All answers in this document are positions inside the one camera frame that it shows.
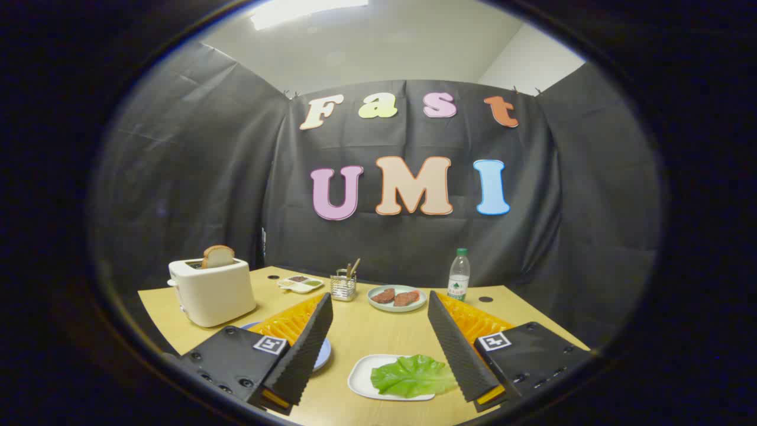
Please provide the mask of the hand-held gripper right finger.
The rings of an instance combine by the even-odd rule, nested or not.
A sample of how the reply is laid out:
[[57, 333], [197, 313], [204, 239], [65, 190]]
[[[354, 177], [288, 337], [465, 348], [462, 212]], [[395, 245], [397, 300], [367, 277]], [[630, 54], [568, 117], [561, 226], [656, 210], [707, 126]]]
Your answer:
[[512, 326], [436, 292], [428, 297], [428, 320], [465, 400], [478, 412], [533, 400], [594, 359], [543, 324]]

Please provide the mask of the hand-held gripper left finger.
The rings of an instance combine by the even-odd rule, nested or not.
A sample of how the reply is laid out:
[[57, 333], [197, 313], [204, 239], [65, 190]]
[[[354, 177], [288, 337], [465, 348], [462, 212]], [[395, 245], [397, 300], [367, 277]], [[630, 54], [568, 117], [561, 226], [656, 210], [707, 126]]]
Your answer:
[[177, 367], [200, 385], [287, 415], [313, 374], [333, 319], [330, 293], [314, 296], [250, 329], [226, 326]]

